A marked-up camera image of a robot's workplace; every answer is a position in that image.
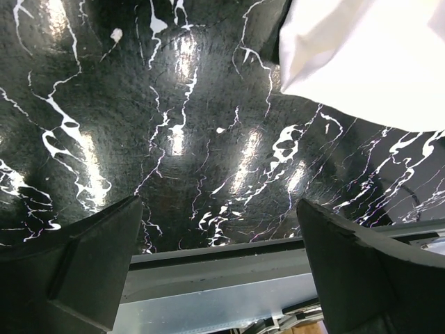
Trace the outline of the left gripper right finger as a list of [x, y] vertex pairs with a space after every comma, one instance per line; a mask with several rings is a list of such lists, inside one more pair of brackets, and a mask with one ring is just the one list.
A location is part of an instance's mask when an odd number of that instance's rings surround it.
[[296, 206], [329, 333], [443, 333], [444, 256], [302, 199]]

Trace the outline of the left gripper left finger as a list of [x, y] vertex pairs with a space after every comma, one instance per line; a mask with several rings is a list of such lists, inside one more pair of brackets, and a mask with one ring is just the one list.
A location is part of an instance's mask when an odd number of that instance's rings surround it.
[[65, 228], [1, 249], [1, 332], [111, 331], [142, 211], [142, 200], [129, 196]]

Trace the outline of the white daisy t-shirt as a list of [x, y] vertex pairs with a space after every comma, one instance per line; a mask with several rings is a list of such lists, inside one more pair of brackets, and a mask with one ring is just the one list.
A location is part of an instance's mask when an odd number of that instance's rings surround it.
[[281, 92], [407, 132], [444, 128], [443, 1], [292, 1]]

